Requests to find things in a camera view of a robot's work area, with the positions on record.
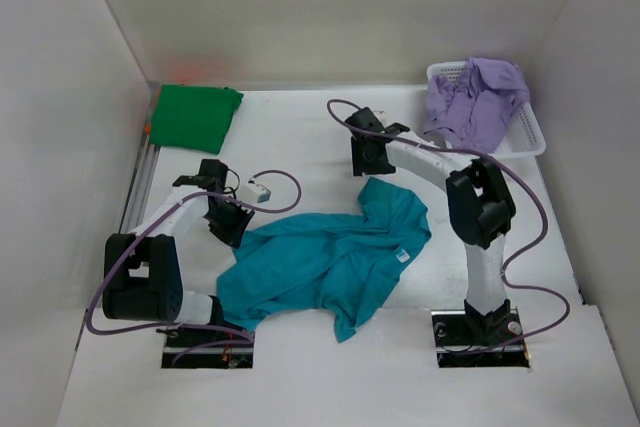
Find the plastic basket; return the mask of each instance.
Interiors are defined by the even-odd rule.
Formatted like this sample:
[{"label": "plastic basket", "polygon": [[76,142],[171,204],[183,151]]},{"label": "plastic basket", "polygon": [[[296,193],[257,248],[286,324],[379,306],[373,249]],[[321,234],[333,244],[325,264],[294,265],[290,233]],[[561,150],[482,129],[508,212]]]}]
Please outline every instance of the plastic basket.
[{"label": "plastic basket", "polygon": [[[427,79],[431,80],[434,75],[444,75],[450,81],[455,82],[465,65],[466,62],[444,62],[430,65],[427,69]],[[513,118],[504,139],[491,155],[499,160],[522,159],[540,155],[546,148],[547,143],[542,136],[536,116],[533,114],[531,104],[527,102]]]}]

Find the green cloth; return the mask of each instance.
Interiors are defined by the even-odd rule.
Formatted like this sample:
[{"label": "green cloth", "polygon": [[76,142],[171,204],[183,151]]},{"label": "green cloth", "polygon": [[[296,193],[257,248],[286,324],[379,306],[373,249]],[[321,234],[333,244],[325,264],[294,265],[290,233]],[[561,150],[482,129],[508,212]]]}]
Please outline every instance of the green cloth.
[{"label": "green cloth", "polygon": [[151,143],[219,154],[242,97],[233,89],[163,85],[151,117]]}]

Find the crumpled teal garment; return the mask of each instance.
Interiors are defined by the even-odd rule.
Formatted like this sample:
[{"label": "crumpled teal garment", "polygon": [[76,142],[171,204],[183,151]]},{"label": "crumpled teal garment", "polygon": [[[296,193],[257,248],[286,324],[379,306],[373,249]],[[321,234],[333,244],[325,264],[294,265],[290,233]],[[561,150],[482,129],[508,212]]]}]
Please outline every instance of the crumpled teal garment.
[{"label": "crumpled teal garment", "polygon": [[371,178],[358,201],[362,215],[301,214],[246,232],[218,278],[225,320],[254,330],[276,312],[328,309],[338,342],[353,336],[431,238],[410,190]]}]

